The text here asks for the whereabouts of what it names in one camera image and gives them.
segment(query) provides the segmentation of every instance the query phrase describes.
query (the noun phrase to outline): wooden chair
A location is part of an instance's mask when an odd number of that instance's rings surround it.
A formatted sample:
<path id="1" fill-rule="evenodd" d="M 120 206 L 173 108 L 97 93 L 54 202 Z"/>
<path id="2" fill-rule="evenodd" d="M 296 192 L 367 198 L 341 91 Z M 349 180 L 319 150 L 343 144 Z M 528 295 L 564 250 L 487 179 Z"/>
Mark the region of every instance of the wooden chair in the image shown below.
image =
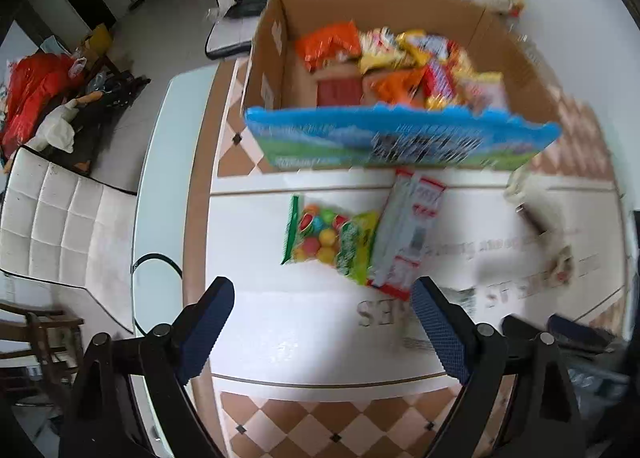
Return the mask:
<path id="1" fill-rule="evenodd" d="M 0 321 L 0 340 L 30 345 L 26 350 L 0 352 L 0 361 L 34 356 L 42 370 L 42 380 L 37 384 L 64 411 L 70 397 L 73 375 L 82 360 L 79 327 L 84 320 L 68 316 L 60 309 L 43 310 L 3 302 L 0 302 L 0 310 L 24 316 L 24 323 Z M 52 345 L 51 336 L 54 333 L 61 337 Z M 72 365 L 60 358 L 63 353 L 71 357 Z"/>

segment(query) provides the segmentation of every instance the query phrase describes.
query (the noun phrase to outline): tiled floor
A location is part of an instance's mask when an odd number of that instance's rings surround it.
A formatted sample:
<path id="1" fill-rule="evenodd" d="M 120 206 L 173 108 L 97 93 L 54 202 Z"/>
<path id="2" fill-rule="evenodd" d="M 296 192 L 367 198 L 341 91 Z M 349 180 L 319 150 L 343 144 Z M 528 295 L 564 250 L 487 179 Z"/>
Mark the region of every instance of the tiled floor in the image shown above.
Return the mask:
<path id="1" fill-rule="evenodd" d="M 146 147 L 173 76 L 211 63 L 204 45 L 216 0 L 145 0 L 113 30 L 110 58 L 151 83 L 103 139 L 92 177 L 137 191 Z"/>

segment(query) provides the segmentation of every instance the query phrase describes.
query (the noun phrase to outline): red plastic bag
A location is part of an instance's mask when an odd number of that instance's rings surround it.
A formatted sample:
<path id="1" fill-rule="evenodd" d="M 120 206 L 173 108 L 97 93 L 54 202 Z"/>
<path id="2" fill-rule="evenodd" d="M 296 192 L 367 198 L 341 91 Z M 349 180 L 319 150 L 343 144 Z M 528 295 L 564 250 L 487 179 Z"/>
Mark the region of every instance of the red plastic bag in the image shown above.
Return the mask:
<path id="1" fill-rule="evenodd" d="M 49 100 L 82 83 L 82 74 L 70 79 L 74 60 L 66 55 L 37 52 L 15 66 L 11 74 L 6 103 L 6 120 L 0 133 L 2 152 L 6 158 L 34 133 L 40 112 Z"/>
<path id="2" fill-rule="evenodd" d="M 361 54 L 358 29 L 353 22 L 341 22 L 318 29 L 296 41 L 296 51 L 309 72 L 327 64 L 358 58 Z"/>

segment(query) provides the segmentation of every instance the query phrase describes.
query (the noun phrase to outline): cardboard box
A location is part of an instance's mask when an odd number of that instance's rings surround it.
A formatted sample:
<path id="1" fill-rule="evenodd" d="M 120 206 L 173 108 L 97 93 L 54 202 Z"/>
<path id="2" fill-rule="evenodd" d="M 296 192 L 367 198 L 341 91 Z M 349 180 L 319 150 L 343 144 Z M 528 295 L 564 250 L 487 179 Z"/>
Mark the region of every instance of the cardboard box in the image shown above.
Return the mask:
<path id="1" fill-rule="evenodd" d="M 478 72 L 502 72 L 512 115 L 473 117 L 376 104 L 316 108 L 318 80 L 358 76 L 355 63 L 306 71 L 293 42 L 329 24 L 361 31 L 423 29 L 455 40 Z M 269 0 L 254 36 L 245 122 L 279 168 L 426 164 L 515 169 L 561 133 L 556 107 L 534 67 L 484 8 L 463 0 Z"/>

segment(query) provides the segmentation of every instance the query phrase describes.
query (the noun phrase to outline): white cushioned chair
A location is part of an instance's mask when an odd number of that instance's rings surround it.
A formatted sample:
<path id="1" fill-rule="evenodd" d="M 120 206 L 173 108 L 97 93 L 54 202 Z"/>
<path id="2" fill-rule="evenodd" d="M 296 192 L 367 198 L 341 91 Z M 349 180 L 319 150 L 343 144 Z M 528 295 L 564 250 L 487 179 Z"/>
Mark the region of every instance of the white cushioned chair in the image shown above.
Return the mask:
<path id="1" fill-rule="evenodd" d="M 136 197 L 81 177 L 23 146 L 0 212 L 0 270 L 87 290 L 132 331 Z"/>

